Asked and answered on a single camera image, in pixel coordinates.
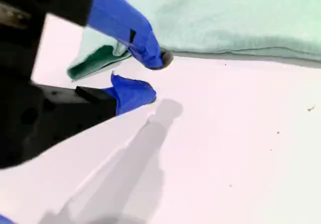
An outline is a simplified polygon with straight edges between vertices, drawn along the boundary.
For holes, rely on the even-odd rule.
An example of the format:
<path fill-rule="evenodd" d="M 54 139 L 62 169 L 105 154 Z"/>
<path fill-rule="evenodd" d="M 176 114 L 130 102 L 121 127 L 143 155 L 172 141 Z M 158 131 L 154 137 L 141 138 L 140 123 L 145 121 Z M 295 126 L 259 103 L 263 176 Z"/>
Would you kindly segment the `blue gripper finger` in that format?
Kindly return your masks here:
<path fill-rule="evenodd" d="M 162 49 L 146 17 L 126 0 L 47 0 L 48 11 L 92 33 L 113 37 L 88 56 L 80 57 L 71 70 L 98 70 L 131 54 L 148 69 L 167 67 L 172 54 Z"/>
<path fill-rule="evenodd" d="M 129 79 L 112 73 L 111 87 L 76 87 L 81 98 L 93 104 L 99 114 L 118 116 L 156 100 L 156 91 L 145 81 Z"/>

